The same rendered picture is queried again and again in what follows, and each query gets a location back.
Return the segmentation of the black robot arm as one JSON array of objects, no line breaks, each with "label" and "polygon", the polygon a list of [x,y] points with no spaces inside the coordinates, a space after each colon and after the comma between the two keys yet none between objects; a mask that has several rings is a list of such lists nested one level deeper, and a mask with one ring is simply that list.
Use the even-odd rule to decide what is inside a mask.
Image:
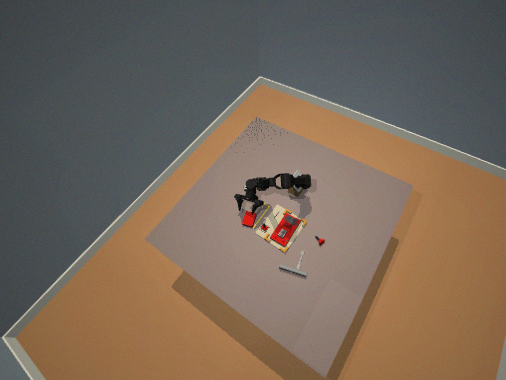
[{"label": "black robot arm", "polygon": [[[279,186],[276,186],[276,178],[278,178],[281,175],[281,188]],[[275,187],[277,189],[290,189],[290,187],[296,186],[298,189],[299,187],[302,187],[304,189],[308,189],[311,187],[311,175],[305,174],[301,176],[297,176],[296,178],[293,177],[292,174],[289,173],[283,173],[283,174],[277,174],[273,178],[266,178],[266,177],[259,177],[259,178],[253,178],[246,181],[246,187],[249,189],[255,189],[259,191],[265,191],[269,187]]]}]

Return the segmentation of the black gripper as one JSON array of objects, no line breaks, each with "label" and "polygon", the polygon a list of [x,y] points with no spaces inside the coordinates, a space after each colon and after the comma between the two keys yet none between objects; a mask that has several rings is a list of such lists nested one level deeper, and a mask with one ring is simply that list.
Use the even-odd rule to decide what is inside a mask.
[{"label": "black gripper", "polygon": [[[234,198],[236,198],[236,200],[237,200],[239,211],[241,210],[242,202],[244,200],[247,200],[247,201],[250,201],[250,202],[254,202],[255,204],[253,204],[252,212],[251,212],[251,215],[253,215],[254,212],[255,212],[255,210],[259,206],[263,205],[264,202],[262,200],[257,200],[257,199],[254,200],[254,196],[255,196],[255,193],[256,193],[255,189],[249,189],[249,188],[247,188],[245,191],[246,191],[246,195],[245,196],[244,195],[240,195],[240,194],[235,194]],[[244,200],[242,200],[242,199],[244,199]]]}]

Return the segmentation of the dark grey rectangular bar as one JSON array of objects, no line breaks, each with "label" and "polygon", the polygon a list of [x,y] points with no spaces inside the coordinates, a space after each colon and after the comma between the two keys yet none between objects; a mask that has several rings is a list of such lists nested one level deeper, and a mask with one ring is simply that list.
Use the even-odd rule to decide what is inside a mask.
[{"label": "dark grey rectangular bar", "polygon": [[302,275],[302,276],[305,276],[307,275],[307,272],[302,272],[302,271],[299,271],[299,270],[296,270],[296,269],[293,269],[293,268],[290,268],[290,267],[287,267],[287,266],[284,266],[284,265],[281,265],[279,266],[279,269],[281,270],[284,270],[284,271],[287,271],[287,272],[290,272],[290,273],[293,273],[293,274],[296,274],[296,275]]}]

